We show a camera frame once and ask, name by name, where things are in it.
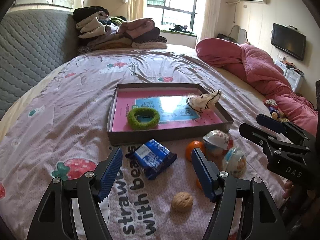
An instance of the wall socket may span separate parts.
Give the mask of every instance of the wall socket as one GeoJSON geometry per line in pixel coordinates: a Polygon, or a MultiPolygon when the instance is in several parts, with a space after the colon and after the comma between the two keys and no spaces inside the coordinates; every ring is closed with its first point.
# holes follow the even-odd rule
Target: wall socket
{"type": "Polygon", "coordinates": [[[279,52],[279,54],[278,54],[278,59],[280,59],[280,60],[286,60],[286,57],[285,57],[285,55],[283,55],[282,53],[279,52]]]}

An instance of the blue gripper pad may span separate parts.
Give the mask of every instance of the blue gripper pad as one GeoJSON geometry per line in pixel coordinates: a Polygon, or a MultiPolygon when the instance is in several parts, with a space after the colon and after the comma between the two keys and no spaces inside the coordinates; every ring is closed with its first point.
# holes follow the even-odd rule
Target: blue gripper pad
{"type": "Polygon", "coordinates": [[[215,199],[215,193],[213,192],[213,181],[195,150],[192,150],[191,161],[204,195],[209,198],[210,201],[213,201],[215,199]]]}
{"type": "Polygon", "coordinates": [[[121,166],[122,150],[118,149],[100,180],[100,191],[97,195],[99,199],[98,202],[102,202],[103,199],[109,195],[112,185],[115,182],[116,176],[121,166]]]}

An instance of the pink comforter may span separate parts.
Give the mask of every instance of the pink comforter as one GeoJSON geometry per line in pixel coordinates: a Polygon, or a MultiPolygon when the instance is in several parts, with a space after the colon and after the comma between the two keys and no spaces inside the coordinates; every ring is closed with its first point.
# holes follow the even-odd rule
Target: pink comforter
{"type": "Polygon", "coordinates": [[[264,50],[252,45],[210,38],[196,46],[197,56],[214,67],[223,67],[250,84],[267,99],[274,99],[289,120],[316,135],[318,112],[291,89],[283,71],[264,50]]]}

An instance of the television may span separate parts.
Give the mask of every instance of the television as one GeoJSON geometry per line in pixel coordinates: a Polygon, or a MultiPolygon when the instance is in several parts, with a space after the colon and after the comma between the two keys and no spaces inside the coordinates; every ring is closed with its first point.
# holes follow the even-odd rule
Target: television
{"type": "Polygon", "coordinates": [[[289,27],[273,24],[271,44],[290,54],[296,59],[303,60],[306,50],[307,37],[289,27]]]}

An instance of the gray quilted headboard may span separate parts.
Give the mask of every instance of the gray quilted headboard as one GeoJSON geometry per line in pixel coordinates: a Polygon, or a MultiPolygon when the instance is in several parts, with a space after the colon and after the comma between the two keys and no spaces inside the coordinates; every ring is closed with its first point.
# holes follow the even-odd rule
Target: gray quilted headboard
{"type": "Polygon", "coordinates": [[[7,13],[0,22],[0,119],[47,74],[76,56],[72,13],[34,9],[7,13]]]}

